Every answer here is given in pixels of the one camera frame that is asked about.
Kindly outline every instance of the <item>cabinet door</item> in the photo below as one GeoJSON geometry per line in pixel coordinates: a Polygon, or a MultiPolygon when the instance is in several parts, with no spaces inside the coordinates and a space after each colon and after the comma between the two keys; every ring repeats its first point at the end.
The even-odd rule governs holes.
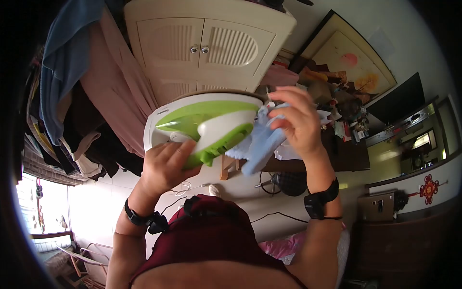
{"type": "Polygon", "coordinates": [[[145,67],[197,69],[204,19],[162,18],[139,21],[145,67]],[[197,52],[191,48],[197,46],[197,52]]]}
{"type": "Polygon", "coordinates": [[[196,80],[161,79],[155,85],[154,95],[160,107],[184,94],[196,91],[196,88],[196,80]]]}
{"type": "Polygon", "coordinates": [[[251,26],[205,19],[201,48],[208,47],[208,52],[201,49],[199,69],[225,70],[252,77],[274,36],[251,26]]]}
{"type": "Polygon", "coordinates": [[[239,89],[245,91],[247,89],[247,85],[245,83],[227,83],[226,81],[197,81],[197,90],[213,90],[213,89],[224,89],[224,88],[232,88],[232,89],[239,89]]]}

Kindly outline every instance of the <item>white cabinet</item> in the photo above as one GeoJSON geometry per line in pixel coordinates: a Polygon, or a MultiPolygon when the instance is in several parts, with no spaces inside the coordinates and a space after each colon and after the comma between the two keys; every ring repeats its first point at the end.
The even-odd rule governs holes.
{"type": "Polygon", "coordinates": [[[204,19],[163,18],[140,21],[143,60],[147,68],[197,68],[199,51],[191,47],[201,44],[204,19]]]}
{"type": "Polygon", "coordinates": [[[159,106],[196,90],[253,92],[296,24],[243,0],[133,0],[125,19],[159,106]]]}
{"type": "Polygon", "coordinates": [[[205,19],[199,68],[253,77],[274,33],[221,20],[205,19]]]}

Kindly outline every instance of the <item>hand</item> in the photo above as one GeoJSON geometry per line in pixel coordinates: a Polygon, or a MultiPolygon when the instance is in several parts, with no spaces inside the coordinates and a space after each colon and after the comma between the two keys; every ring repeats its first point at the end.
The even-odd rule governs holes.
{"type": "Polygon", "coordinates": [[[285,117],[275,120],[271,124],[271,129],[282,128],[288,141],[303,160],[310,159],[323,149],[319,116],[313,99],[307,92],[295,86],[279,86],[268,96],[272,100],[284,101],[291,105],[273,110],[268,116],[285,117]]]}
{"type": "Polygon", "coordinates": [[[151,197],[158,197],[178,186],[182,181],[197,175],[201,171],[201,166],[187,171],[182,170],[195,146],[196,143],[190,140],[184,143],[159,144],[148,150],[139,181],[143,191],[151,197]]]}

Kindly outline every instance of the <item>television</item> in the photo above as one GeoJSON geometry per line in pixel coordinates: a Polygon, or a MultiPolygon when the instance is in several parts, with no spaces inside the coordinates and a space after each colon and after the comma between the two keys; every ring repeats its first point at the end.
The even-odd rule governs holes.
{"type": "Polygon", "coordinates": [[[388,125],[410,116],[423,104],[425,104],[424,90],[417,72],[395,90],[369,106],[367,111],[388,125]]]}

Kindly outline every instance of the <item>box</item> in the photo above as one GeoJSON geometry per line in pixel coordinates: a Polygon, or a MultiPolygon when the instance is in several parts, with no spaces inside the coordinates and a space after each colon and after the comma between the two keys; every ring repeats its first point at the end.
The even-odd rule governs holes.
{"type": "Polygon", "coordinates": [[[392,221],[396,189],[358,197],[358,215],[363,221],[392,221]]]}

